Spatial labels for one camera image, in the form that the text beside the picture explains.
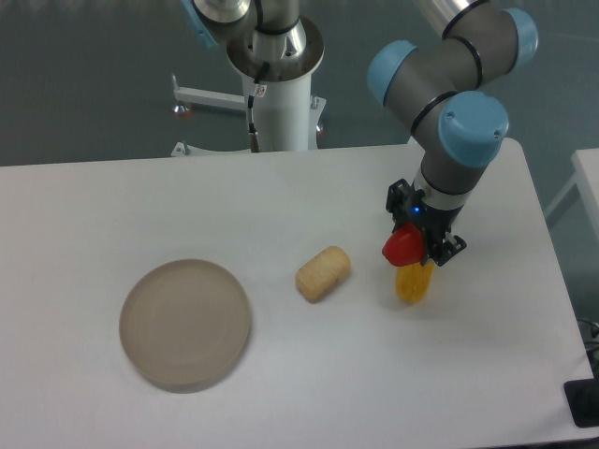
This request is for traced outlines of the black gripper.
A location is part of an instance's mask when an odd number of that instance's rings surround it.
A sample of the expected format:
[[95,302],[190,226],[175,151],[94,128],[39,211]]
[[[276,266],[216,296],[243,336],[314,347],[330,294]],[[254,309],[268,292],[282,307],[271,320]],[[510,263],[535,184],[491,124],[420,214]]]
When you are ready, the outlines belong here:
[[387,189],[386,210],[394,225],[414,224],[422,233],[430,259],[442,267],[467,248],[460,236],[453,235],[451,226],[462,206],[451,210],[435,208],[425,202],[425,192],[416,189],[406,179],[400,179]]

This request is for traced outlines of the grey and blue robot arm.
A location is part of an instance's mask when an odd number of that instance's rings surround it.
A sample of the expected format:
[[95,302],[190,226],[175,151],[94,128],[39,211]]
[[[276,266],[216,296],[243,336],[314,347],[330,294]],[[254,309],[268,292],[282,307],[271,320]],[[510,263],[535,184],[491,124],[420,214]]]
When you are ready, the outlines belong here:
[[[378,103],[423,149],[411,181],[387,191],[394,227],[382,253],[395,267],[443,265],[465,241],[452,225],[499,152],[509,121],[481,87],[528,63],[538,45],[533,19],[488,1],[423,1],[440,44],[422,51],[406,40],[381,49],[367,70]],[[241,108],[252,152],[310,148],[312,75],[325,51],[317,26],[296,1],[186,1],[195,33],[224,45],[241,76]]]

